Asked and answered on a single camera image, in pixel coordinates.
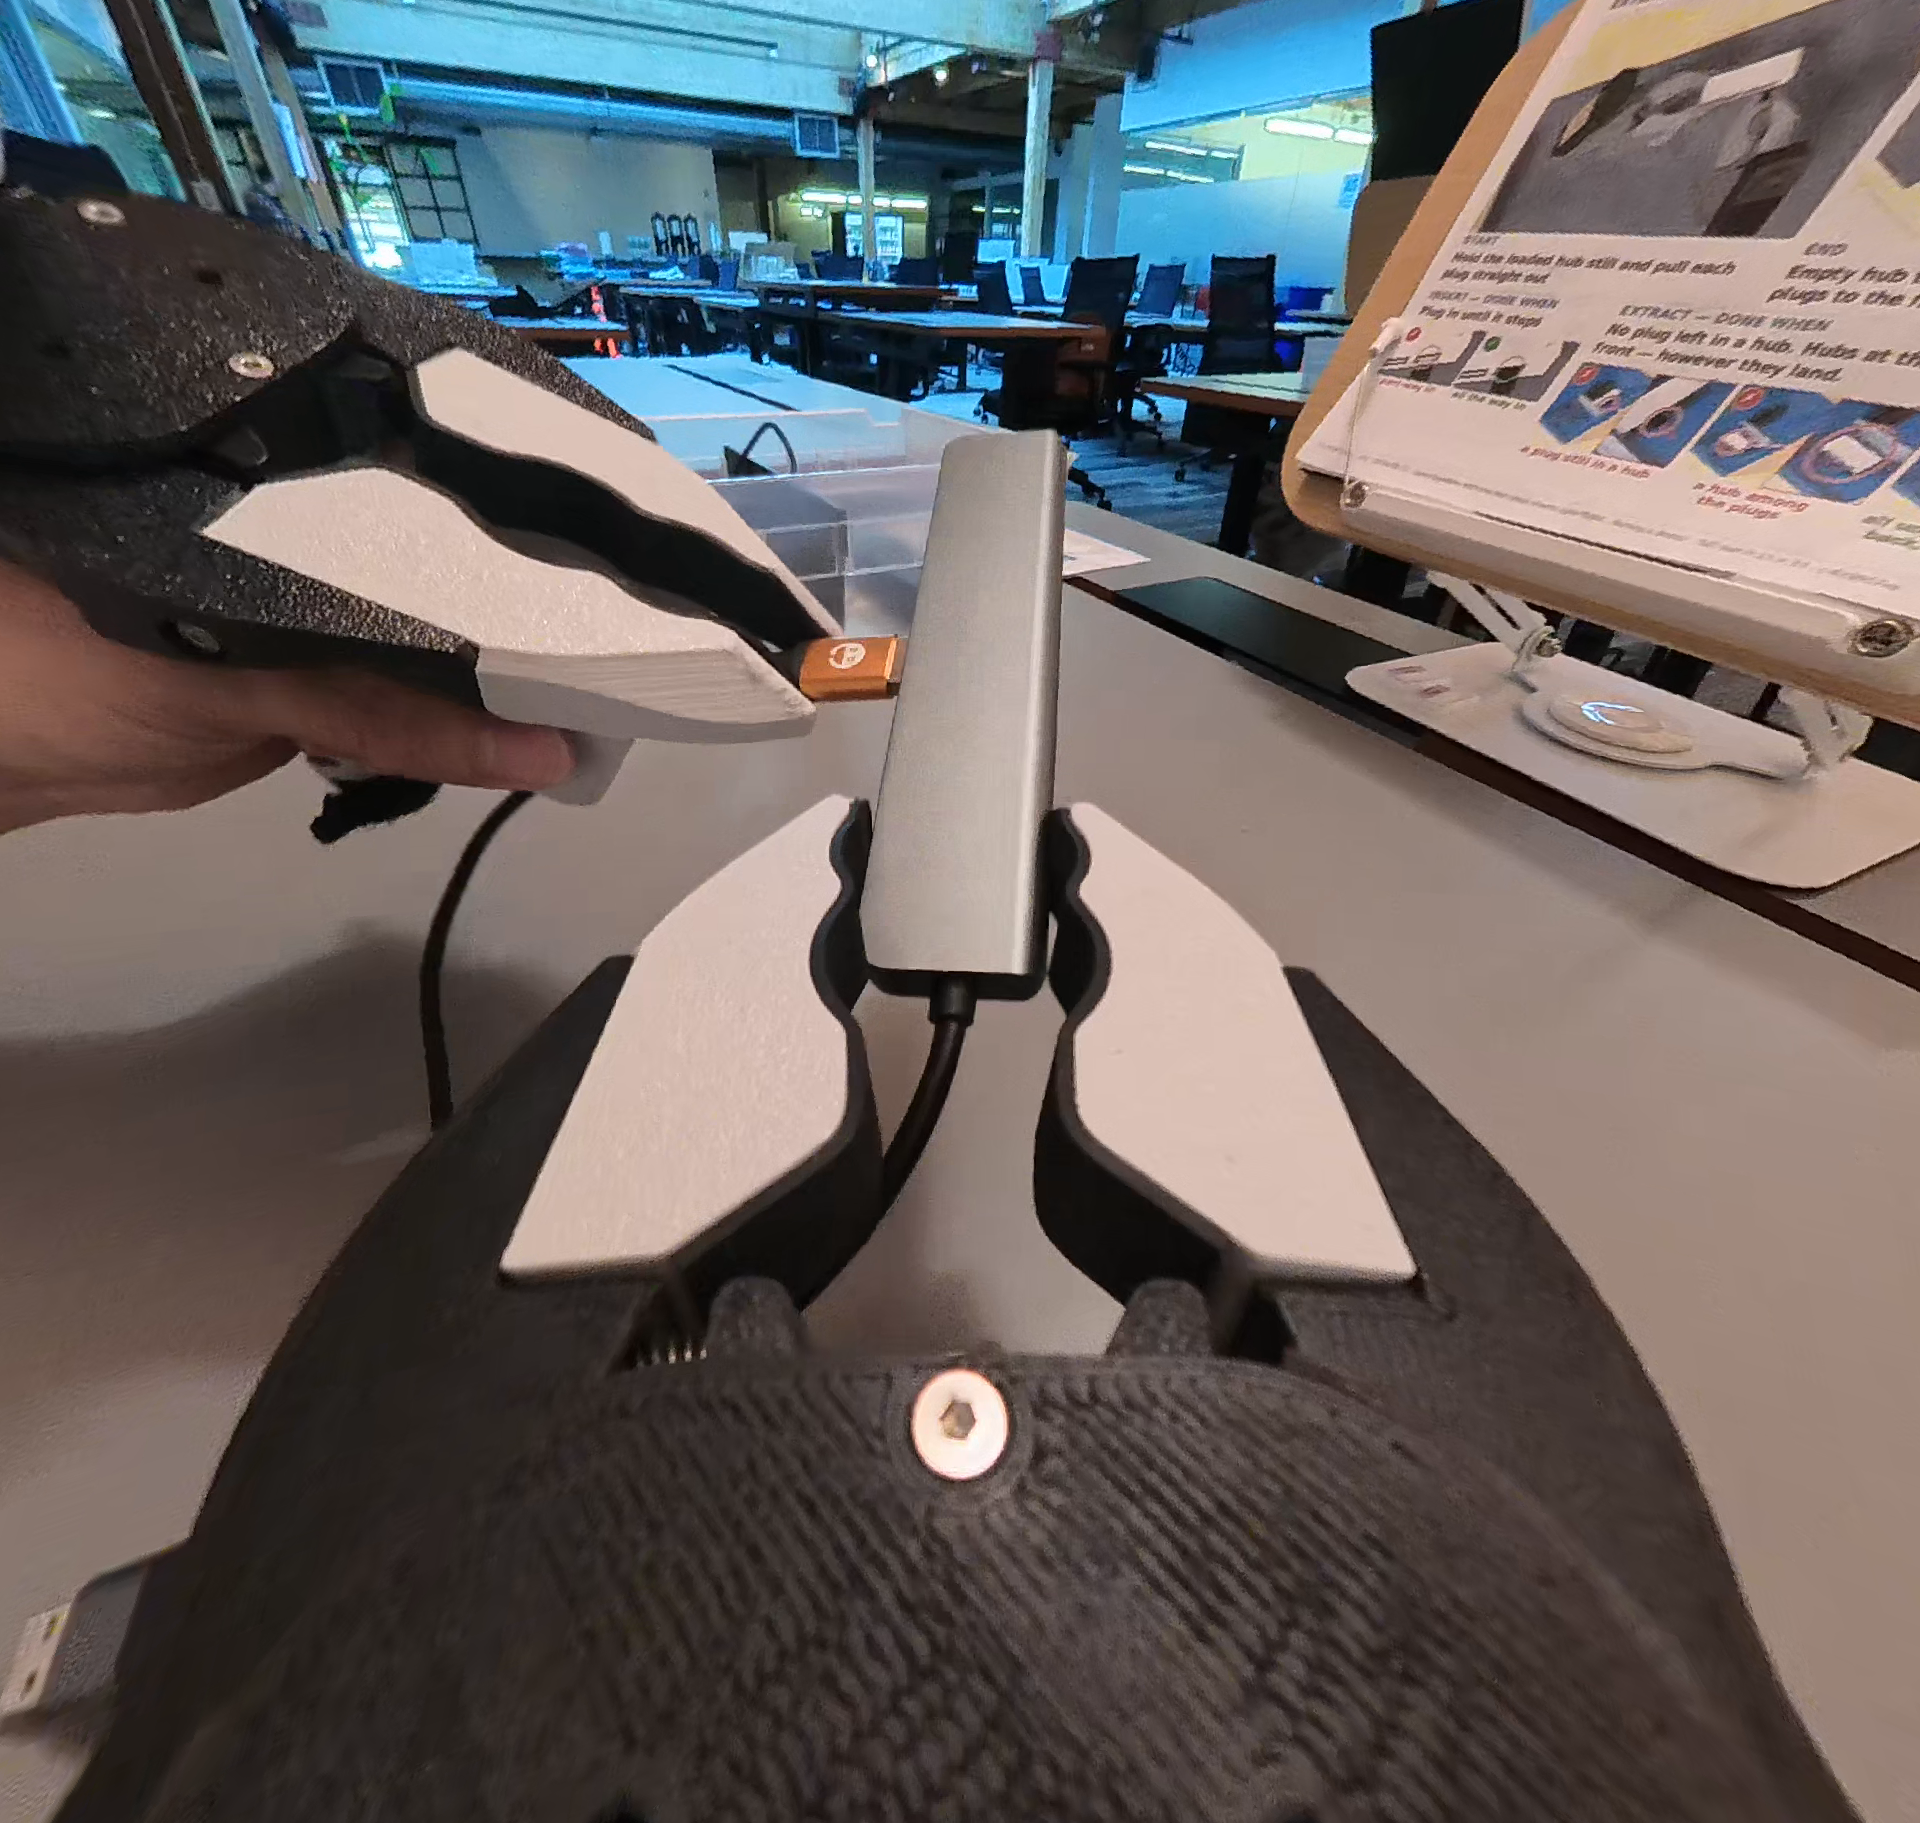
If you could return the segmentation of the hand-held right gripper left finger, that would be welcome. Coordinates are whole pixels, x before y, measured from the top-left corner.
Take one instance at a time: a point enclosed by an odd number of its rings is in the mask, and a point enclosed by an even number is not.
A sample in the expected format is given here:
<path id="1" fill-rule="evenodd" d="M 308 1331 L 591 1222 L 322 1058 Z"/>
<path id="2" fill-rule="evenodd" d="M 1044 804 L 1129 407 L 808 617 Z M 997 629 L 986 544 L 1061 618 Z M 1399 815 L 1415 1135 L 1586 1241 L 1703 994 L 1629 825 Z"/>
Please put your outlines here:
<path id="1" fill-rule="evenodd" d="M 817 1294 L 876 1209 L 861 798 L 821 798 L 637 945 L 501 1251 L 508 1281 Z"/>

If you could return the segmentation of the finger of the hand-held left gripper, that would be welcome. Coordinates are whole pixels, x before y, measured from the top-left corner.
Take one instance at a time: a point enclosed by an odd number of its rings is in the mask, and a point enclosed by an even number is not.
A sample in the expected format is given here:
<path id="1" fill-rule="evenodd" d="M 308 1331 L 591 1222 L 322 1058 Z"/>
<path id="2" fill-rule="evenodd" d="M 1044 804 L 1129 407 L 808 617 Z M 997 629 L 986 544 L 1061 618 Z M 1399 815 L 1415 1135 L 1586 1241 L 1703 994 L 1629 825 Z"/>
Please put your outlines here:
<path id="1" fill-rule="evenodd" d="M 418 472 L 498 532 L 560 544 L 768 646 L 838 634 L 767 539 L 646 432 L 470 350 L 408 377 Z"/>
<path id="2" fill-rule="evenodd" d="M 265 482 L 205 533 L 463 637 L 483 703 L 508 720 L 740 744 L 800 737 L 817 715 L 737 629 L 650 603 L 595 567 L 526 557 L 389 467 Z"/>

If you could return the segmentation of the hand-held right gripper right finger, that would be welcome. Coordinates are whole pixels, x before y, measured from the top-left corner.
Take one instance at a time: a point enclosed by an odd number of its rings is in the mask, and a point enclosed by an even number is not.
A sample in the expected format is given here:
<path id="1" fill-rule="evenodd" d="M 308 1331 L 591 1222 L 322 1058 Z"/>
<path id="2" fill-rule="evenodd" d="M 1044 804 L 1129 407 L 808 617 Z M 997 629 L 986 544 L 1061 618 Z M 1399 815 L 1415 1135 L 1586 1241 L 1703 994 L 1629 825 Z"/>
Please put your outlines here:
<path id="1" fill-rule="evenodd" d="M 1039 1220 L 1124 1304 L 1401 1291 L 1419 1265 L 1278 954 L 1091 802 L 1046 829 L 1061 1006 Z"/>

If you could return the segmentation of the clear plastic bin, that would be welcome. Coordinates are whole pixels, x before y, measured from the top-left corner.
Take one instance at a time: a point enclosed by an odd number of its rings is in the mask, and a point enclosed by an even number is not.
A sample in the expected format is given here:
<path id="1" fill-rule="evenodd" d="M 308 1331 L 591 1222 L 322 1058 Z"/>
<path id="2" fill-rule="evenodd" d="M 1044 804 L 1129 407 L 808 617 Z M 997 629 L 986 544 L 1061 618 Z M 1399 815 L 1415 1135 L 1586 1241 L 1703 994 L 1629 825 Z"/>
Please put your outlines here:
<path id="1" fill-rule="evenodd" d="M 743 355 L 569 356 L 820 597 L 847 634 L 910 629 L 949 445 L 1013 435 Z"/>

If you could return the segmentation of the person's left hand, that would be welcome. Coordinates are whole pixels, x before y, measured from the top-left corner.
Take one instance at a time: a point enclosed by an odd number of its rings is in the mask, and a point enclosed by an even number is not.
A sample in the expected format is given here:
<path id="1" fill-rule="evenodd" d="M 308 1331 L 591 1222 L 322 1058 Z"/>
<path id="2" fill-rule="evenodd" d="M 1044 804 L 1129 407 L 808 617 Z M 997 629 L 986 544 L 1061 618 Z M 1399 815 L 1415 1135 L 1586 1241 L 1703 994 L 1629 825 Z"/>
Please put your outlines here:
<path id="1" fill-rule="evenodd" d="M 4 833 L 183 812 L 308 753 L 483 788 L 549 788 L 575 769 L 562 732 L 374 673 L 198 666 L 107 641 L 56 586 L 2 568 Z"/>

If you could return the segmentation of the row of wooden desks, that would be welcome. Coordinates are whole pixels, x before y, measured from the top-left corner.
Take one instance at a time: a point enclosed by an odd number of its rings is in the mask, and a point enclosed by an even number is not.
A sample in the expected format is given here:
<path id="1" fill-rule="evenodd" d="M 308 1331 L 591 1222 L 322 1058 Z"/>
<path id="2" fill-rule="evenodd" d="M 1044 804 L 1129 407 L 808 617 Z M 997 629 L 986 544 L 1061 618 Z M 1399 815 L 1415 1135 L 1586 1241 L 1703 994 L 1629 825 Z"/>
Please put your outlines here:
<path id="1" fill-rule="evenodd" d="M 825 291 L 807 298 L 800 295 L 776 295 L 763 288 L 755 307 L 735 310 L 735 328 L 743 328 L 757 358 L 767 350 L 780 343 L 787 335 L 793 343 L 792 355 L 797 366 L 817 378 L 852 381 L 860 356 L 871 361 L 861 368 L 873 368 L 873 392 L 906 400 L 917 378 L 931 387 L 931 378 L 951 365 L 964 372 L 962 352 L 966 347 L 981 347 L 994 355 L 1003 343 L 1017 340 L 1051 340 L 1068 336 L 1073 328 L 1059 323 L 1059 318 L 1042 316 L 992 316 L 981 311 L 938 307 L 938 310 L 876 310 L 876 307 L 828 307 L 820 310 Z M 650 356 L 682 356 L 706 355 L 709 336 L 705 336 L 705 310 L 709 311 L 719 295 L 682 296 L 682 295 L 624 295 L 622 301 L 629 311 L 629 328 L 637 336 L 637 347 Z M 1199 375 L 1188 381 L 1217 381 L 1225 375 Z M 1179 377 L 1154 381 L 1152 395 L 1169 395 Z M 1223 456 L 1232 462 L 1225 509 L 1222 517 L 1217 544 L 1238 557 L 1250 553 L 1254 518 L 1262 514 L 1264 484 L 1275 463 L 1280 445 L 1280 423 L 1290 423 L 1297 415 L 1288 407 L 1280 410 L 1249 410 L 1203 405 L 1199 397 L 1182 397 L 1187 405 L 1187 420 L 1182 442 L 1197 455 Z"/>

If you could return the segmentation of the black desk mat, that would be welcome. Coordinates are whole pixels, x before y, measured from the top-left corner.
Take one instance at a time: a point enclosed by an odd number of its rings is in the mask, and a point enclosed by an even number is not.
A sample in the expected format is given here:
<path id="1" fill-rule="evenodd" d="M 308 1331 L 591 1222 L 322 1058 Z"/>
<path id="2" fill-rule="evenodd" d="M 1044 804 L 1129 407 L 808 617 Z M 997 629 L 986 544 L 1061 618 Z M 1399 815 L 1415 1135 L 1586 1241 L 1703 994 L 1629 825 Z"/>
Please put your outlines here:
<path id="1" fill-rule="evenodd" d="M 1401 648 L 1373 634 L 1219 578 L 1120 586 L 1106 599 L 1139 621 L 1335 713 L 1381 723 L 1391 719 L 1383 703 L 1349 684 L 1356 668 L 1401 656 Z"/>

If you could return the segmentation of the instruction sheet on stand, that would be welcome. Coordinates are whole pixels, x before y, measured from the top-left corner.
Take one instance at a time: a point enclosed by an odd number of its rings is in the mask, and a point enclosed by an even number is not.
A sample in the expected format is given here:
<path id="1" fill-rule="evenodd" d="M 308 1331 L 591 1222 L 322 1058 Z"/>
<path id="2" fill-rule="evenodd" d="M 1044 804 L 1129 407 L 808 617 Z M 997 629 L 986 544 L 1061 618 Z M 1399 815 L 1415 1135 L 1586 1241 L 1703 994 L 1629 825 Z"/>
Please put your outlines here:
<path id="1" fill-rule="evenodd" d="M 1531 40 L 1424 190 L 1283 458 L 1315 529 L 1426 568 L 1490 643 L 1356 671 L 1361 697 L 1773 889 L 1827 889 L 1914 848 L 1914 784 L 1865 763 L 1914 727 L 1914 611 L 1758 586 L 1304 467 L 1308 436 L 1399 335 L 1385 316 L 1514 126 L 1577 10 Z"/>

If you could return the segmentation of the row of black office chairs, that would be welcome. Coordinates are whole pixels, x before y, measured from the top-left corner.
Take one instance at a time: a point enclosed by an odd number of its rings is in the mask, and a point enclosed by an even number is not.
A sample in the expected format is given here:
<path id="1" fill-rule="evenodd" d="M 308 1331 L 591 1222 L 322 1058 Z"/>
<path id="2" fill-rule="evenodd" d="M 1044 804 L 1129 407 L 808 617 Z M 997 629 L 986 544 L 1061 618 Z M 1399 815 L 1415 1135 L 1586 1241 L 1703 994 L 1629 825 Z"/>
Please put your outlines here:
<path id="1" fill-rule="evenodd" d="M 1152 436 L 1165 440 L 1152 387 L 1169 377 L 1165 352 L 1179 342 L 1199 347 L 1199 375 L 1304 372 L 1306 336 L 1283 331 L 1273 257 L 1214 257 L 1200 322 L 1183 327 L 1157 291 L 1139 307 L 1118 305 L 1120 277 L 1135 272 L 1133 257 L 1078 257 L 1059 315 L 1073 331 L 998 347 L 998 378 L 981 392 L 977 415 L 1013 430 L 1046 422 L 1071 440 L 1112 436 L 1127 447 L 1139 435 L 1139 410 Z"/>

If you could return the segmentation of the black monitor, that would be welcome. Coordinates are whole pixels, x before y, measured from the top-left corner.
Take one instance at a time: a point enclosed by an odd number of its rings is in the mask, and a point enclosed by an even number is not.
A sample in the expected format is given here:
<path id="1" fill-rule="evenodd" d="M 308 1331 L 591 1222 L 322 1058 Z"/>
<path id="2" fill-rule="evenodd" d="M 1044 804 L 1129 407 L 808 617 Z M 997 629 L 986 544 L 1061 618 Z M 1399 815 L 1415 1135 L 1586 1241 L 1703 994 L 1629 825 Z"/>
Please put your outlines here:
<path id="1" fill-rule="evenodd" d="M 1369 176 L 1433 176 L 1522 40 L 1527 0 L 1453 0 L 1371 29 Z"/>

